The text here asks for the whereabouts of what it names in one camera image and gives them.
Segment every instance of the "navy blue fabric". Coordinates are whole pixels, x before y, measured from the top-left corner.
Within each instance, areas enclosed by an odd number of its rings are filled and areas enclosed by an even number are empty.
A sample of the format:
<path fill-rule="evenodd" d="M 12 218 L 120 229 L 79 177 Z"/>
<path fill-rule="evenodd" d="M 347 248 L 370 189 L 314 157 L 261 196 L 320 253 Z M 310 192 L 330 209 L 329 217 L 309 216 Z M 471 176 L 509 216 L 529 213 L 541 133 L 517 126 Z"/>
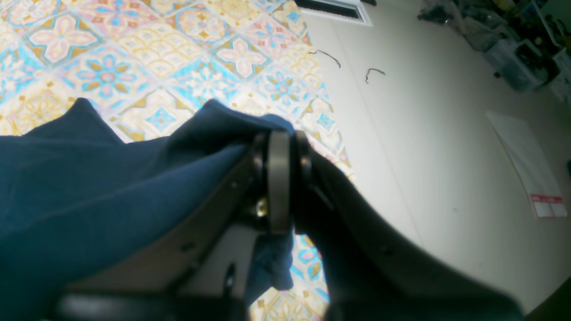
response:
<path fill-rule="evenodd" d="M 209 101 L 170 137 L 124 144 L 78 99 L 59 119 L 0 137 L 0 319 L 39 317 L 64 284 L 165 234 L 274 129 L 293 134 L 275 115 Z M 247 300 L 292 286 L 291 246 L 291 237 L 257 244 Z"/>

